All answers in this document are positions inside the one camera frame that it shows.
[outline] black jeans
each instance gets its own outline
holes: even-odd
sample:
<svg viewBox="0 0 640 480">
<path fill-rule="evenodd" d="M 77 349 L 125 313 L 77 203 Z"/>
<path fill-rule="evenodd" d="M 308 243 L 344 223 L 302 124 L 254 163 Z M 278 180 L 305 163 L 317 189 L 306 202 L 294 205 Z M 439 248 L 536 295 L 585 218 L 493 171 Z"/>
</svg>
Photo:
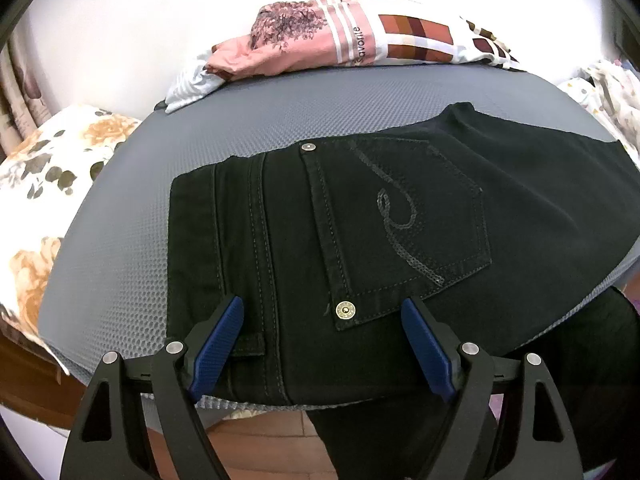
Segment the black jeans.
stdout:
<svg viewBox="0 0 640 480">
<path fill-rule="evenodd" d="M 609 288 L 539 339 L 510 352 L 539 354 L 567 409 L 585 471 L 640 453 L 640 319 Z M 428 390 L 309 411 L 340 480 L 402 480 L 424 465 L 447 415 Z M 615 478 L 638 478 L 620 472 Z"/>
<path fill-rule="evenodd" d="M 412 394 L 425 381 L 401 327 L 404 298 L 506 354 L 579 304 L 640 235 L 640 174 L 615 142 L 463 103 L 306 144 L 172 185 L 167 336 L 185 337 L 225 294 L 246 307 L 212 392 L 223 399 Z"/>
</svg>

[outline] white wall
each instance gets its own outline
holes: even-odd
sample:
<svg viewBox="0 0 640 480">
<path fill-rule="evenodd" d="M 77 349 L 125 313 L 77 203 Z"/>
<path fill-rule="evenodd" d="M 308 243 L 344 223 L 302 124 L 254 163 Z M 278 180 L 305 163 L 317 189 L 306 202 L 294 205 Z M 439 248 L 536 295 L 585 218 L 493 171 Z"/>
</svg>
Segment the white wall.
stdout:
<svg viewBox="0 0 640 480">
<path fill-rule="evenodd" d="M 53 111 L 85 102 L 144 118 L 183 62 L 248 33 L 277 0 L 35 0 L 23 20 Z M 602 56 L 600 0 L 417 0 L 492 30 L 553 82 Z"/>
<path fill-rule="evenodd" d="M 48 426 L 0 406 L 4 423 L 44 480 L 58 480 L 66 438 Z"/>
</svg>

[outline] white fabric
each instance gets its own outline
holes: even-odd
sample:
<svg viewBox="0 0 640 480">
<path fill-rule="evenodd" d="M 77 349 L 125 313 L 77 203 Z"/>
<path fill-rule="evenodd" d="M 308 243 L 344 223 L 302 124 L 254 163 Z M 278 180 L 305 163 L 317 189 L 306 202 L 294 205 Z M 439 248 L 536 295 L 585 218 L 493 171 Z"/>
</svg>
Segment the white fabric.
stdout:
<svg viewBox="0 0 640 480">
<path fill-rule="evenodd" d="M 640 170 L 640 158 L 638 156 L 638 146 L 635 139 L 632 141 L 619 129 L 619 121 L 617 119 L 618 115 L 615 113 L 610 115 L 608 112 L 607 106 L 601 99 L 603 87 L 600 86 L 599 92 L 585 79 L 575 77 L 573 79 L 569 79 L 569 81 L 560 83 L 558 88 L 568 94 L 574 101 L 579 103 L 582 108 L 593 115 L 615 139 L 619 140 L 631 160 L 638 167 L 638 170 Z"/>
<path fill-rule="evenodd" d="M 640 150 L 640 81 L 619 63 L 599 61 L 584 71 L 593 79 L 604 111 L 626 140 Z"/>
<path fill-rule="evenodd" d="M 166 113 L 170 114 L 183 106 L 202 99 L 225 82 L 217 75 L 207 74 L 204 70 L 209 56 L 211 56 L 210 48 L 199 54 L 196 59 L 191 59 L 178 74 L 174 84 L 166 93 L 164 100 Z"/>
</svg>

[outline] curtain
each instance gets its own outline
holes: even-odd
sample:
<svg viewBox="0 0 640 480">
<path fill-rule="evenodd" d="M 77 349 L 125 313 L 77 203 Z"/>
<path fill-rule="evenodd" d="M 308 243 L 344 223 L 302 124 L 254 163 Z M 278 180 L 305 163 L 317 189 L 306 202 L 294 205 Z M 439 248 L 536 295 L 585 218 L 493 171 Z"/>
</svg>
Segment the curtain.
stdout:
<svg viewBox="0 0 640 480">
<path fill-rule="evenodd" d="M 14 30 L 0 52 L 0 162 L 51 117 Z"/>
</svg>

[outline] back pocket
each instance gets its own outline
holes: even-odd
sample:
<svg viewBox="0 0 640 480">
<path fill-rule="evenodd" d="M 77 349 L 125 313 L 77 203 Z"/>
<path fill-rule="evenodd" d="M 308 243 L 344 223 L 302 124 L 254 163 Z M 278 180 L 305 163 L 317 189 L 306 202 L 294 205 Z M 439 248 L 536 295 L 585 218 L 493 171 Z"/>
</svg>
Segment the back pocket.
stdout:
<svg viewBox="0 0 640 480">
<path fill-rule="evenodd" d="M 428 140 L 358 135 L 300 149 L 339 330 L 491 263 L 482 190 Z"/>
</svg>

